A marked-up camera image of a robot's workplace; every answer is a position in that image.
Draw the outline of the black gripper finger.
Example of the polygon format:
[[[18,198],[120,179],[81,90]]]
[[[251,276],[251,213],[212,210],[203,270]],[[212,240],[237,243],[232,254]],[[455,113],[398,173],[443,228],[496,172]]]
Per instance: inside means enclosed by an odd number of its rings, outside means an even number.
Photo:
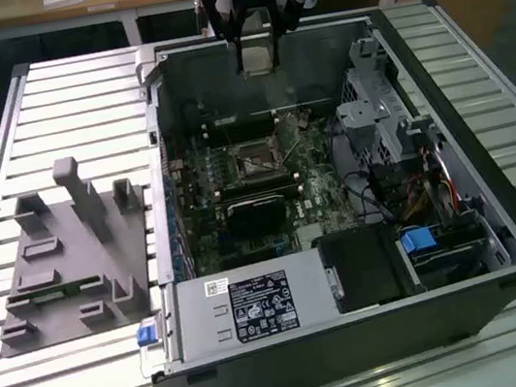
[[[214,36],[226,41],[235,50],[237,73],[244,71],[242,61],[242,24],[241,15],[237,13],[233,0],[201,0]]]
[[[273,69],[279,65],[279,39],[289,31],[295,31],[300,22],[303,5],[296,0],[283,0],[279,6],[275,1],[267,7],[271,23]]]

